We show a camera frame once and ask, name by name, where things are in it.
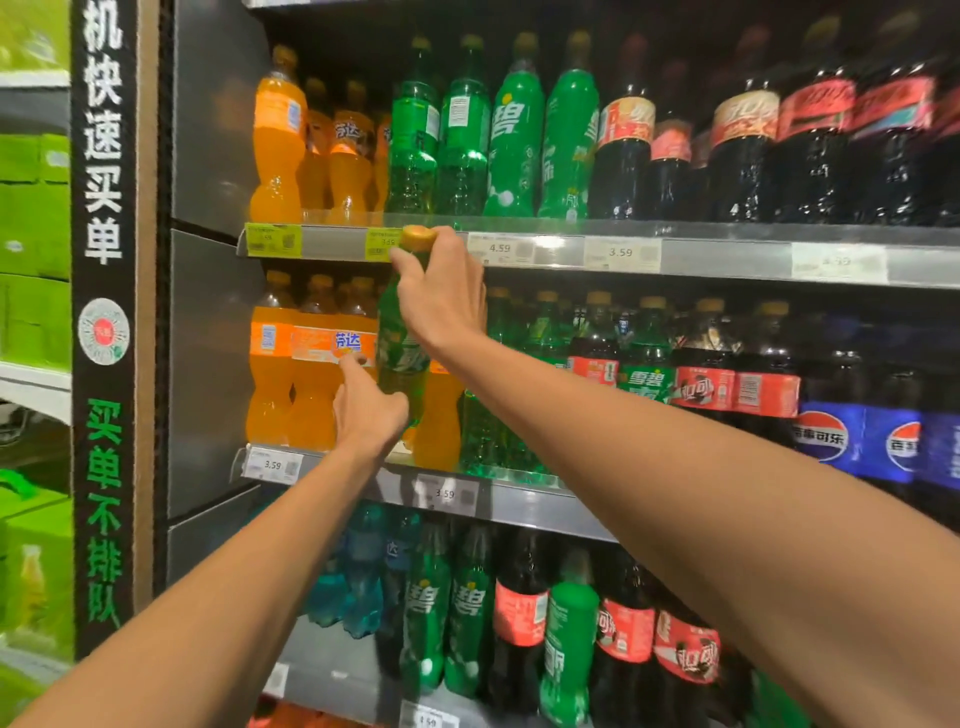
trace fanta bottle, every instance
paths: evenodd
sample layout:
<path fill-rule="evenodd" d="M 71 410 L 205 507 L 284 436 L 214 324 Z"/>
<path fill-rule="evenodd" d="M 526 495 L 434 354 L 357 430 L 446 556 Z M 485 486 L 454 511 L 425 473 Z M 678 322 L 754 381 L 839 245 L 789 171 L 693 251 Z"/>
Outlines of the fanta bottle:
<path fill-rule="evenodd" d="M 267 291 L 253 309 L 251 322 L 253 396 L 247 411 L 248 442 L 287 444 L 295 308 L 290 296 L 290 275 L 267 271 Z"/>
<path fill-rule="evenodd" d="M 309 292 L 294 314 L 293 380 L 297 395 L 287 427 L 294 448 L 329 450 L 337 442 L 333 398 L 343 381 L 333 355 L 337 336 L 337 304 L 333 279 L 311 276 Z"/>
<path fill-rule="evenodd" d="M 367 187 L 373 176 L 373 122 L 364 113 L 367 87 L 347 81 L 347 108 L 333 117 L 330 147 L 330 225 L 367 225 Z"/>
<path fill-rule="evenodd" d="M 260 186 L 250 200 L 255 223 L 300 223 L 297 173 L 306 153 L 306 97 L 294 80 L 297 54 L 274 48 L 274 70 L 256 90 L 253 156 Z"/>

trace sprite bottle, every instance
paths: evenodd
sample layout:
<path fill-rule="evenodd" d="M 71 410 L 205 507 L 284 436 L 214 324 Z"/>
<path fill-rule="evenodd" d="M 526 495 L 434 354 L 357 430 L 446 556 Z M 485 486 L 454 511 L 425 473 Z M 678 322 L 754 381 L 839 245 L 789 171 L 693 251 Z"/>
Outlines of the sprite bottle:
<path fill-rule="evenodd" d="M 490 94 L 483 81 L 483 40 L 464 36 L 460 75 L 444 98 L 436 211 L 439 215 L 483 213 L 490 144 Z"/>
<path fill-rule="evenodd" d="M 432 210 L 437 179 L 440 112 L 437 91 L 430 84 L 430 41 L 416 36 L 413 69 L 400 84 L 394 101 L 390 141 L 390 192 L 386 212 L 426 213 Z"/>
<path fill-rule="evenodd" d="M 597 140 L 600 96 L 588 69 L 590 35 L 571 33 L 566 70 L 546 106 L 543 140 L 543 200 L 538 217 L 575 222 L 587 217 L 593 147 Z"/>
<path fill-rule="evenodd" d="M 437 234 L 423 225 L 407 225 L 400 237 L 400 248 L 414 254 L 425 269 Z M 423 416 L 423 385 L 430 357 L 423 350 L 400 315 L 396 286 L 400 276 L 394 273 L 377 304 L 379 320 L 376 334 L 376 366 L 380 390 L 390 395 L 402 392 L 410 403 L 409 426 Z"/>
<path fill-rule="evenodd" d="M 490 174 L 483 213 L 533 217 L 543 139 L 543 89 L 534 63 L 533 33 L 514 41 L 514 62 L 496 94 L 490 134 Z"/>

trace soda bottle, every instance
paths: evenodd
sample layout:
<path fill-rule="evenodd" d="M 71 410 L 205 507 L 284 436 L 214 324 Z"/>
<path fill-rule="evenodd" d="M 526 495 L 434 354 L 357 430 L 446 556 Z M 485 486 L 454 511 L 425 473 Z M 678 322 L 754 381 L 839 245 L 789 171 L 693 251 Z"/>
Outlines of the soda bottle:
<path fill-rule="evenodd" d="M 641 186 L 640 217 L 645 220 L 686 220 L 691 215 L 688 196 L 693 114 L 686 98 L 686 83 L 686 61 L 664 65 L 656 95 L 657 126 L 650 164 Z"/>
<path fill-rule="evenodd" d="M 633 340 L 623 352 L 616 386 L 648 400 L 666 402 L 673 391 L 670 341 L 666 335 L 666 298 L 644 296 Z"/>
<path fill-rule="evenodd" d="M 842 221 L 840 174 L 853 122 L 856 84 L 837 52 L 840 17 L 806 31 L 800 68 L 787 85 L 777 128 L 775 215 L 782 223 Z"/>
<path fill-rule="evenodd" d="M 780 97 L 763 72 L 770 31 L 747 28 L 737 44 L 736 80 L 713 114 L 708 163 L 712 219 L 760 222 L 769 211 L 769 170 L 764 162 L 777 138 Z"/>
<path fill-rule="evenodd" d="M 436 239 L 437 234 L 423 225 L 407 225 L 400 237 L 400 247 L 414 254 L 425 269 Z M 399 281 L 399 275 L 394 273 L 380 297 L 376 363 L 380 389 L 388 395 L 403 392 L 407 396 L 409 426 L 413 427 L 423 416 L 423 384 L 430 359 L 400 316 L 400 300 L 396 295 Z"/>
<path fill-rule="evenodd" d="M 538 217 L 575 222 L 587 216 L 593 145 L 597 140 L 600 96 L 587 69 L 590 34 L 576 31 L 566 40 L 565 71 L 546 105 L 543 135 L 543 201 Z"/>
<path fill-rule="evenodd" d="M 447 526 L 423 522 L 420 542 L 410 561 L 403 607 L 400 675 L 407 695 L 434 691 L 444 672 L 444 630 L 450 604 Z"/>
<path fill-rule="evenodd" d="M 301 223 L 297 172 L 306 153 L 306 96 L 296 82 L 297 54 L 274 46 L 274 70 L 256 88 L 253 157 L 260 185 L 250 200 L 255 223 Z"/>
<path fill-rule="evenodd" d="M 733 342 L 723 323 L 723 299 L 701 299 L 670 361 L 676 386 L 670 403 L 693 409 L 717 422 L 728 422 L 733 408 L 736 372 Z"/>
<path fill-rule="evenodd" d="M 543 89 L 537 76 L 537 36 L 521 33 L 514 62 L 496 94 L 490 134 L 490 171 L 483 213 L 533 217 L 543 139 Z"/>
<path fill-rule="evenodd" d="M 293 448 L 326 451 L 337 442 L 333 398 L 344 379 L 333 354 L 339 320 L 330 276 L 310 277 L 293 323 L 291 370 L 297 396 L 290 407 L 288 440 Z"/>
<path fill-rule="evenodd" d="M 615 98 L 600 114 L 588 200 L 591 218 L 629 220 L 640 215 L 640 183 L 650 163 L 657 116 L 643 73 L 646 52 L 647 39 L 639 33 L 620 47 Z"/>
<path fill-rule="evenodd" d="M 496 576 L 493 658 L 487 693 L 499 711 L 531 716 L 540 705 L 540 669 L 550 581 L 546 535 L 520 528 Z"/>
<path fill-rule="evenodd" d="M 345 573 L 352 602 L 344 613 L 344 629 L 355 640 L 380 627 L 383 614 L 383 582 L 380 565 L 387 532 L 387 518 L 379 503 L 360 501 L 347 524 Z"/>
<path fill-rule="evenodd" d="M 622 546 L 606 547 L 604 556 L 597 569 L 601 604 L 590 671 L 593 725 L 657 725 L 662 676 L 651 659 L 657 619 L 651 577 Z"/>
<path fill-rule="evenodd" d="M 293 385 L 293 323 L 296 304 L 290 274 L 267 271 L 267 290 L 253 309 L 250 372 L 253 395 L 247 410 L 247 441 L 286 445 Z"/>
<path fill-rule="evenodd" d="M 474 523 L 457 556 L 444 685 L 474 697 L 487 682 L 493 612 L 493 545 L 489 525 Z"/>
<path fill-rule="evenodd" d="M 746 432 L 793 449 L 800 377 L 783 326 L 789 313 L 786 301 L 766 301 L 750 322 L 743 348 L 733 360 L 736 394 L 731 419 Z"/>
<path fill-rule="evenodd" d="M 616 386 L 620 368 L 620 347 L 611 315 L 611 295 L 607 291 L 587 293 L 587 317 L 570 342 L 566 368 L 607 386 Z"/>
<path fill-rule="evenodd" d="M 413 68 L 394 101 L 390 138 L 390 190 L 386 212 L 424 213 L 433 209 L 437 178 L 440 112 L 437 91 L 430 85 L 433 63 L 430 41 L 416 36 Z"/>
<path fill-rule="evenodd" d="M 439 215 L 476 216 L 486 201 L 490 93 L 483 80 L 483 39 L 464 36 L 460 47 L 463 66 L 441 117 L 436 208 Z"/>

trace cola bottle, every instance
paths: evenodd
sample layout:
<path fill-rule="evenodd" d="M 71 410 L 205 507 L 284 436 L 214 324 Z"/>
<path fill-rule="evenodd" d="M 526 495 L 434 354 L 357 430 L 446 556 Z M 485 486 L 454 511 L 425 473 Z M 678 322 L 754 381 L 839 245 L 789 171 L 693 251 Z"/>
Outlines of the cola bottle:
<path fill-rule="evenodd" d="M 736 80 L 713 114 L 708 163 L 715 222 L 760 222 L 772 213 L 767 154 L 777 138 L 780 97 L 763 71 L 770 31 L 747 28 L 736 47 Z"/>
<path fill-rule="evenodd" d="M 589 216 L 593 219 L 639 217 L 640 185 L 650 163 L 656 118 L 643 78 L 646 51 L 646 38 L 639 33 L 628 36 L 620 48 L 615 98 L 600 114 L 588 197 Z"/>

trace red label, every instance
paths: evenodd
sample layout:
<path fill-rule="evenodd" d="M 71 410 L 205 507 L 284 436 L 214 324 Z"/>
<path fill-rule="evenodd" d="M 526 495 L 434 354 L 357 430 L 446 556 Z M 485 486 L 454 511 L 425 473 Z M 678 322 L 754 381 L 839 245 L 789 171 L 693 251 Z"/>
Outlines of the red label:
<path fill-rule="evenodd" d="M 845 132 L 853 123 L 855 102 L 853 81 L 834 79 L 805 86 L 780 104 L 777 141 L 813 129 Z"/>
<path fill-rule="evenodd" d="M 609 599 L 597 614 L 597 646 L 625 663 L 645 663 L 654 648 L 653 609 L 628 609 Z"/>
<path fill-rule="evenodd" d="M 798 376 L 738 374 L 733 409 L 747 415 L 794 418 L 799 398 Z"/>
<path fill-rule="evenodd" d="M 578 376 L 585 376 L 609 387 L 616 386 L 616 373 L 620 362 L 616 359 L 587 359 L 585 356 L 569 356 L 566 368 Z"/>
<path fill-rule="evenodd" d="M 678 367 L 670 403 L 695 409 L 731 409 L 735 384 L 736 372 L 729 369 Z"/>
<path fill-rule="evenodd" d="M 546 628 L 546 607 L 549 592 L 541 595 L 521 595 L 511 592 L 499 581 L 493 600 L 493 629 L 517 647 L 532 647 L 543 642 Z"/>
<path fill-rule="evenodd" d="M 660 612 L 657 617 L 654 653 L 663 669 L 689 683 L 709 685 L 720 671 L 717 631 L 694 627 L 669 612 Z"/>

